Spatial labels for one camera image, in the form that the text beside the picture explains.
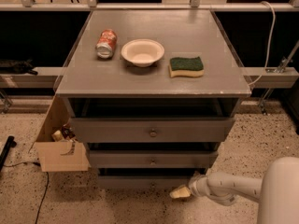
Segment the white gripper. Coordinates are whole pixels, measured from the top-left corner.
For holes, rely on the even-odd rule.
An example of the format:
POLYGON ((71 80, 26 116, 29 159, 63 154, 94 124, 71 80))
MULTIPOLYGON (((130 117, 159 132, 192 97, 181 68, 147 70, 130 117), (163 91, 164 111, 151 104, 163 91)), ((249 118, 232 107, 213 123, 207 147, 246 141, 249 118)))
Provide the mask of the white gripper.
POLYGON ((188 187, 185 185, 179 186, 170 192, 170 197, 172 199, 188 198, 191 194, 195 197, 207 197, 210 194, 206 175, 201 175, 197 171, 194 172, 188 187))

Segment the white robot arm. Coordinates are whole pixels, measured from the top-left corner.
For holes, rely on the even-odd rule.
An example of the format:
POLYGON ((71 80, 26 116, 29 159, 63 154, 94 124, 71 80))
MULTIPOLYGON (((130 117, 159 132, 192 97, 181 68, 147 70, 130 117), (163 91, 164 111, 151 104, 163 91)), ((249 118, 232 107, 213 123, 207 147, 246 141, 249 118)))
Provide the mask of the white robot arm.
POLYGON ((187 185, 170 192, 172 199, 208 197, 230 206, 241 196, 259 205, 257 224, 299 224, 299 159, 273 161, 262 179, 216 172, 194 175, 187 185))

